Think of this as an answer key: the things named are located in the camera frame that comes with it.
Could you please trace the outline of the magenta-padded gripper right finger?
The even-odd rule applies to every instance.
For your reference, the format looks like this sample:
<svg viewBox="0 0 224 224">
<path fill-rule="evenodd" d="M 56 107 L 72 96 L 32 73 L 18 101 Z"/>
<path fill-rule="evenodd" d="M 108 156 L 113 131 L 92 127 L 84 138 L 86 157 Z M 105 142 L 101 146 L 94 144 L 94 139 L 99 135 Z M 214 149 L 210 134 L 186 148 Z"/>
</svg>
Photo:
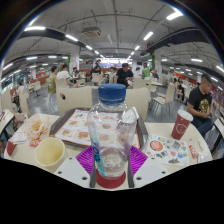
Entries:
<svg viewBox="0 0 224 224">
<path fill-rule="evenodd" d="M 128 162 L 128 185 L 140 188 L 169 175 L 167 169 L 156 157 L 148 157 L 136 147 L 132 147 Z"/>
</svg>

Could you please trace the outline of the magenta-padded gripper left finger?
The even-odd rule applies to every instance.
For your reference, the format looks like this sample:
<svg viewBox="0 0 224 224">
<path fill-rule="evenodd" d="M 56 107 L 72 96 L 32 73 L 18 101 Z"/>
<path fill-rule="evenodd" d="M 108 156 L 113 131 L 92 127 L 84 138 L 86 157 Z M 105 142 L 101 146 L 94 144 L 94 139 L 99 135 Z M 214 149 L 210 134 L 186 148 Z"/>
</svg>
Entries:
<svg viewBox="0 0 224 224">
<path fill-rule="evenodd" d="M 94 188 L 96 168 L 92 147 L 87 147 L 77 156 L 68 157 L 54 174 L 81 187 Z"/>
</svg>

